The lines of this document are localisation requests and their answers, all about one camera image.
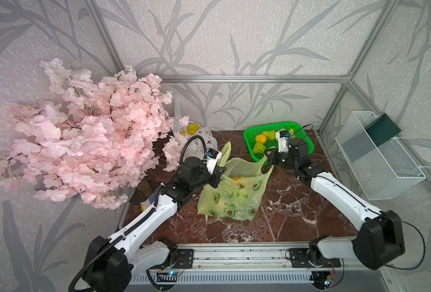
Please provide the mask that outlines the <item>light green plastic bag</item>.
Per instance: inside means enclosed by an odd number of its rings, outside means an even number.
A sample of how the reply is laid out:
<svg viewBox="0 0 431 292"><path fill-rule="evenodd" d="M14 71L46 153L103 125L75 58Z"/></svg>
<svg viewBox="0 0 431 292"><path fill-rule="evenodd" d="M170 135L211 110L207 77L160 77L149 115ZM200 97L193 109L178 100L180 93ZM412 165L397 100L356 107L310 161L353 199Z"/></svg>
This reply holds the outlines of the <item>light green plastic bag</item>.
<svg viewBox="0 0 431 292"><path fill-rule="evenodd" d="M231 142L222 148L218 166L226 167L219 186L206 185L199 196L197 213L217 218L231 218L238 221L253 220L258 213L262 197L273 168L265 173L262 167L267 161L262 158L256 163L242 158L232 158ZM239 181L232 178L245 177Z"/></svg>

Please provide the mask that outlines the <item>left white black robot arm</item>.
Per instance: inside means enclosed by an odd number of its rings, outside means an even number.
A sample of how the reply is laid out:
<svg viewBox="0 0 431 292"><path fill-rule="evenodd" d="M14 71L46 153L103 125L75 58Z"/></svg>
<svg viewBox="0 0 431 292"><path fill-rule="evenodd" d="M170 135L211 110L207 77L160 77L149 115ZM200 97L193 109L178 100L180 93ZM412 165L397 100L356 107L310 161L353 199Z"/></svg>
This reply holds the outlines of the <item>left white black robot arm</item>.
<svg viewBox="0 0 431 292"><path fill-rule="evenodd" d="M75 292L83 281L87 292L123 292L136 275L165 263L170 245L157 241L142 244L167 219L175 215L203 186L216 188L226 167L216 159L202 161L189 157L176 174L153 193L154 202L137 218L111 236L96 237L89 245L85 264L70 282L68 291Z"/></svg>

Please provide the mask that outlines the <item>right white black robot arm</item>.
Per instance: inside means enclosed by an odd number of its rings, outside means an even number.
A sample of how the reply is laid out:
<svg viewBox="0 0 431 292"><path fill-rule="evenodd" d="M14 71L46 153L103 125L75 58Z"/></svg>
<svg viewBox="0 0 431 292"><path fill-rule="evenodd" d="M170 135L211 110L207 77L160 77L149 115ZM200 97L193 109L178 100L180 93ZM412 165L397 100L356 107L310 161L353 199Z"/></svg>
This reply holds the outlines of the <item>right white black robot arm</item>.
<svg viewBox="0 0 431 292"><path fill-rule="evenodd" d="M282 137L278 148L265 150L270 165L288 170L297 180L327 199L354 225L354 237L323 237L309 243L307 258L313 266L328 259L359 261L378 270L405 254L403 225L393 211L373 206L339 182L322 165L311 161L308 145L299 138Z"/></svg>

